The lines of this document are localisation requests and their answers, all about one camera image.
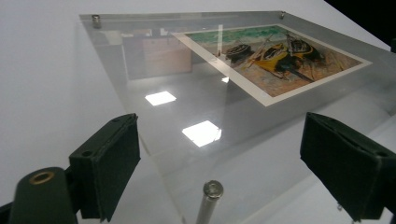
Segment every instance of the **glass display case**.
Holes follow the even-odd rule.
[[[312,186],[306,112],[367,135],[396,112],[393,53],[282,11],[80,18],[184,223],[208,180],[224,187],[213,223],[270,216]]]

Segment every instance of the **painting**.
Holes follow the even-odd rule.
[[[370,64],[281,24],[173,35],[265,106]]]

